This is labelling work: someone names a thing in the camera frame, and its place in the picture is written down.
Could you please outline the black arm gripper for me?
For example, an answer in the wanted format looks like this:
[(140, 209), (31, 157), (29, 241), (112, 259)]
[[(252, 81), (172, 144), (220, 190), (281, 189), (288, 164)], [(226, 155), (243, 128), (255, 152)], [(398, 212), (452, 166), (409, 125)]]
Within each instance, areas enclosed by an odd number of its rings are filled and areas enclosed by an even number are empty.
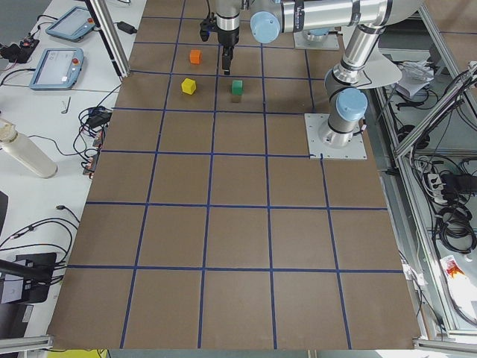
[(222, 70), (225, 75), (230, 74), (230, 67), (233, 60), (233, 49), (239, 41), (239, 28), (226, 31), (218, 29), (218, 41), (223, 47), (222, 51)]

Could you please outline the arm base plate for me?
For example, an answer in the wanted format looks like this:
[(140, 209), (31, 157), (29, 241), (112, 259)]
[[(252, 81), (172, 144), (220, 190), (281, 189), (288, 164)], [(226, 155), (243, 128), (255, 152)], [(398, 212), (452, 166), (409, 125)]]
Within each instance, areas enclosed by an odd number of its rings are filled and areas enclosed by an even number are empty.
[(329, 127), (329, 114), (305, 113), (306, 136), (311, 159), (324, 160), (366, 160), (359, 125), (348, 134), (339, 134)]
[(338, 32), (329, 28), (294, 33), (294, 47), (298, 49), (337, 51)]

